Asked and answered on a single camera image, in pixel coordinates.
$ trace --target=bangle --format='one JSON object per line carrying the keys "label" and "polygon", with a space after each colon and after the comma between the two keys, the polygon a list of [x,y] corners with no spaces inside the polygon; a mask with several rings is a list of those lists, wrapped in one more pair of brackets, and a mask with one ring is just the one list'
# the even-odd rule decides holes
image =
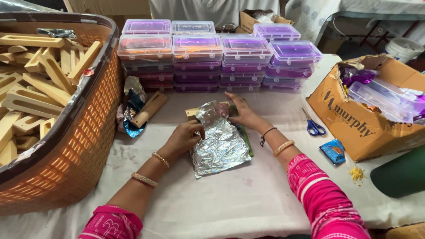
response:
{"label": "bangle", "polygon": [[269,129],[269,130],[267,130],[264,134],[263,134],[263,136],[261,136],[260,138],[262,139],[262,141],[260,142],[260,145],[262,146],[262,147],[264,147],[264,143],[265,143],[265,139],[264,139],[264,136],[269,132],[269,131],[272,131],[272,130],[274,130],[274,129],[277,129],[276,127],[274,127],[274,128],[271,128],[271,129]]}
{"label": "bangle", "polygon": [[161,157],[161,155],[159,155],[159,154],[157,154],[157,153],[152,153],[152,156],[154,156],[155,158],[157,158],[157,159],[159,159],[160,161],[161,161],[161,163],[165,166],[165,167],[167,167],[167,168],[169,168],[170,167],[170,165],[168,164],[168,162],[163,158],[163,157]]}
{"label": "bangle", "polygon": [[155,182],[155,181],[153,181],[152,179],[150,179],[150,178],[147,178],[147,177],[145,177],[145,176],[142,176],[142,175],[140,175],[140,174],[138,174],[138,173],[132,173],[131,174],[131,177],[132,178],[134,178],[134,179],[136,179],[137,181],[139,181],[139,182],[143,182],[143,183],[146,183],[146,184],[148,184],[148,185],[151,185],[152,187],[156,187],[156,186],[158,186],[158,183],[157,182]]}
{"label": "bangle", "polygon": [[273,152],[273,157],[277,157],[283,150],[285,150],[285,148],[287,148],[287,147],[289,147],[291,145],[294,145],[294,144],[295,144],[295,142],[293,140],[290,140],[290,141],[282,144],[280,147],[278,147],[278,149],[276,149]]}

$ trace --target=black thread bracelet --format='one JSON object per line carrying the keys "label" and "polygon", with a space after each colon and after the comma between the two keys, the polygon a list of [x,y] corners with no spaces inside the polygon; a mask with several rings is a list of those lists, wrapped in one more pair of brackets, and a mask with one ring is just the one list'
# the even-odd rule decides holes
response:
{"label": "black thread bracelet", "polygon": [[272,131],[272,130],[274,130],[274,129],[278,129],[278,128],[276,128],[276,127],[274,127],[274,128],[271,128],[271,129],[269,129],[269,130],[267,130],[264,134],[263,134],[263,136],[261,136],[260,138],[262,139],[262,141],[260,142],[260,145],[262,146],[262,147],[264,147],[264,143],[266,142],[266,140],[264,139],[264,136],[269,132],[269,131]]}

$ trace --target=woman's left hand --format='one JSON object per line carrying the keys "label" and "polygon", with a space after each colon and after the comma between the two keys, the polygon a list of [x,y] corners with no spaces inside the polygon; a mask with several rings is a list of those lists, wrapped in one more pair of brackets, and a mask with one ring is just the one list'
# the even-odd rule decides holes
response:
{"label": "woman's left hand", "polygon": [[158,154],[167,161],[173,162],[180,154],[189,151],[201,139],[205,139],[205,130],[198,121],[191,120],[176,127]]}

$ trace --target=white bucket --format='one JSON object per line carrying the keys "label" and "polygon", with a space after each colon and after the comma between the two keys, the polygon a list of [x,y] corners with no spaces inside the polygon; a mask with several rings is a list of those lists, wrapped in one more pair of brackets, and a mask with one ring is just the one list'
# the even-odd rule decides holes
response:
{"label": "white bucket", "polygon": [[416,59],[425,48],[418,43],[404,37],[393,38],[386,46],[384,53],[394,56],[402,63]]}

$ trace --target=scissors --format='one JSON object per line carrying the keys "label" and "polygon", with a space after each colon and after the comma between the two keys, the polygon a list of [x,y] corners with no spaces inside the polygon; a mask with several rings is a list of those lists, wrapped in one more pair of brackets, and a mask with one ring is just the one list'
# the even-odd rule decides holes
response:
{"label": "scissors", "polygon": [[308,125],[307,125],[307,132],[310,134],[310,135],[312,135],[312,136],[316,136],[316,135],[325,135],[326,134],[326,130],[322,127],[322,126],[320,126],[320,125],[318,125],[316,122],[314,122],[313,120],[312,120],[312,118],[310,117],[310,115],[309,114],[307,114],[307,112],[303,109],[303,108],[301,108],[303,111],[304,111],[304,114],[306,115],[306,117],[307,117],[307,122],[308,122]]}

